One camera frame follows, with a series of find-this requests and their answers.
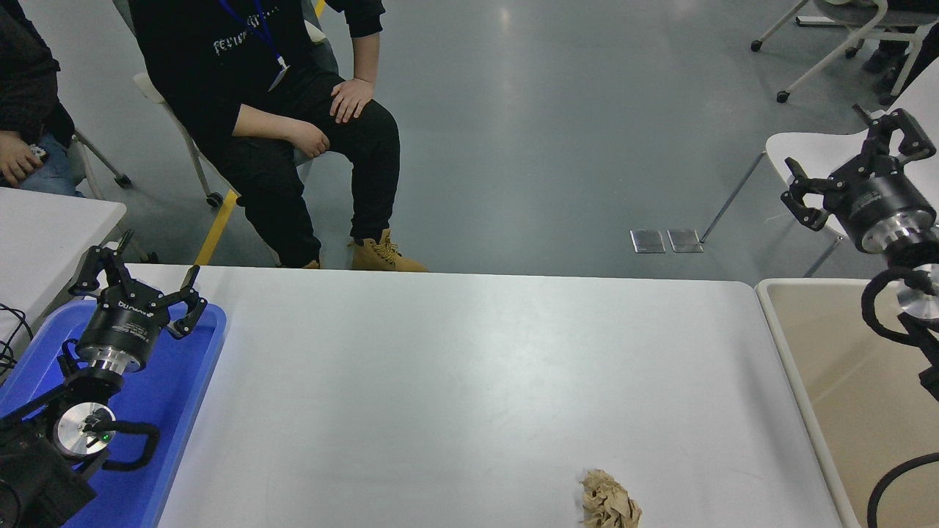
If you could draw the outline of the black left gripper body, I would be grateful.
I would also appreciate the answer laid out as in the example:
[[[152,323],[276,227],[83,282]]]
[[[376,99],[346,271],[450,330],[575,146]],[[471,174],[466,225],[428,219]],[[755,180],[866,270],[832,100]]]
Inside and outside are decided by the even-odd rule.
[[[161,330],[169,324],[167,307],[154,307],[158,295],[109,291],[98,300],[96,311],[76,346],[87,363],[101,352],[122,352],[131,367],[146,367]]]

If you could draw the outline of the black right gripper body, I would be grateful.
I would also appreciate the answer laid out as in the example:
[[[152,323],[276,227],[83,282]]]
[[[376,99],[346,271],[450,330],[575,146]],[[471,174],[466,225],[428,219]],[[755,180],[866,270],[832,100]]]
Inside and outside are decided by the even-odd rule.
[[[905,215],[915,230],[928,230],[937,218],[898,161],[876,161],[872,168],[849,160],[830,174],[835,189],[826,191],[826,210],[850,238],[871,238],[876,225]]]

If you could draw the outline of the person's hand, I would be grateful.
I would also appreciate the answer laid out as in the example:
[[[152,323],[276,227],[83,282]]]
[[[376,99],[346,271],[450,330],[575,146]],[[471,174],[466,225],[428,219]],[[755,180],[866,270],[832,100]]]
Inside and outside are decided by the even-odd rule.
[[[17,131],[1,131],[1,172],[4,181],[17,189],[27,177],[43,167],[44,163],[33,153]]]

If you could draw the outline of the person's right hand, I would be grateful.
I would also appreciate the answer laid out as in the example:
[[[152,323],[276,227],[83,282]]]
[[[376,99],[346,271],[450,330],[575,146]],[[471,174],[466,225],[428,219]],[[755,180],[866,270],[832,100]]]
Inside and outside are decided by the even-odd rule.
[[[286,140],[309,159],[315,159],[331,150],[331,142],[326,134],[312,123],[293,120]]]

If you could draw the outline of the person's left hand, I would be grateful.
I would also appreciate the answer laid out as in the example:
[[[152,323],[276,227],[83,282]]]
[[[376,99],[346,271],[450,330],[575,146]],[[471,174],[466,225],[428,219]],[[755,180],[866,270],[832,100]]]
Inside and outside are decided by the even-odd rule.
[[[341,81],[332,88],[331,117],[336,123],[347,123],[361,117],[362,111],[373,100],[375,83],[359,78]]]

